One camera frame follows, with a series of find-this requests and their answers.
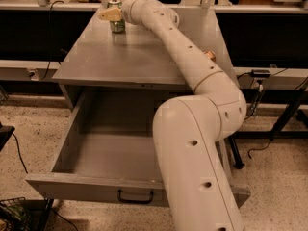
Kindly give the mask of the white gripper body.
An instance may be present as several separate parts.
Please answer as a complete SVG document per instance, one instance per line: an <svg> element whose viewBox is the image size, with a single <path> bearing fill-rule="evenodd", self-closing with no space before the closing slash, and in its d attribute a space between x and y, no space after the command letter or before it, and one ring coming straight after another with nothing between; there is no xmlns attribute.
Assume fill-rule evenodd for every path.
<svg viewBox="0 0 308 231"><path fill-rule="evenodd" d="M134 25L145 25L151 12L147 0L125 0L121 9L123 19Z"/></svg>

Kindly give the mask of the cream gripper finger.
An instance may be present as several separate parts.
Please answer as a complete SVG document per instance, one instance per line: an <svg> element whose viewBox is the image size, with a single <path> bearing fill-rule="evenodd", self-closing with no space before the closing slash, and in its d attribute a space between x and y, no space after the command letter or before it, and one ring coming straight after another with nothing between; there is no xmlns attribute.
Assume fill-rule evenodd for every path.
<svg viewBox="0 0 308 231"><path fill-rule="evenodd" d="M122 19L121 9L118 7L110 7L99 12L98 18L110 22L118 22Z"/></svg>

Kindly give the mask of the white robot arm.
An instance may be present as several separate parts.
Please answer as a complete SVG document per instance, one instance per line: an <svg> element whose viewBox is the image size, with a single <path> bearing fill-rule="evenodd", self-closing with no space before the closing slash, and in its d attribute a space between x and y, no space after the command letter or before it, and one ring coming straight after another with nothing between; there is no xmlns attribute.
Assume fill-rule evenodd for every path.
<svg viewBox="0 0 308 231"><path fill-rule="evenodd" d="M176 231L244 231L216 142L246 114L234 81L177 29L177 13L157 0L125 0L99 18L142 25L164 44L192 90L169 99L153 119L153 140Z"/></svg>

